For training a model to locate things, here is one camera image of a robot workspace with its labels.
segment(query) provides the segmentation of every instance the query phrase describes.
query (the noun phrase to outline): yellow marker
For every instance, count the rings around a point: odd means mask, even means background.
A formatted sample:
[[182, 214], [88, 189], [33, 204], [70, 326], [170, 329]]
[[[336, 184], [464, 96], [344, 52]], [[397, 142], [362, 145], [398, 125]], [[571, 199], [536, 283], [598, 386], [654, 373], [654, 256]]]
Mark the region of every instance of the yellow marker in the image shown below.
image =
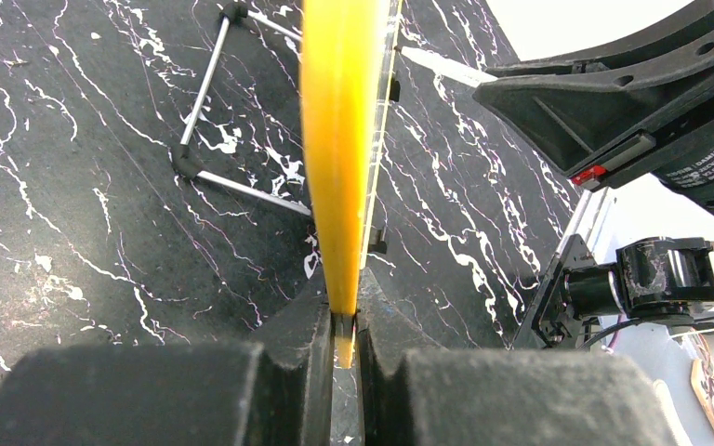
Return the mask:
[[351, 365], [368, 163], [389, 4], [303, 1], [305, 170], [342, 367]]

